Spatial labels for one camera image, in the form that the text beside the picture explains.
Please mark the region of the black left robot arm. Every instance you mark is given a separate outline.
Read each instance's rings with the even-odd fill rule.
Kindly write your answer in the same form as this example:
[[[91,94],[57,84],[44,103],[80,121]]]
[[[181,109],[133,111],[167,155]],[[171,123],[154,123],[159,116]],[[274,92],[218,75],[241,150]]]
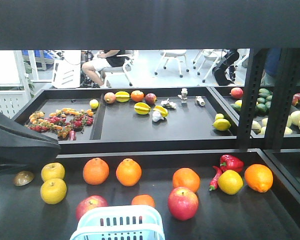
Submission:
[[[58,140],[22,125],[34,109],[26,91],[0,91],[0,172],[39,165],[60,153]]]

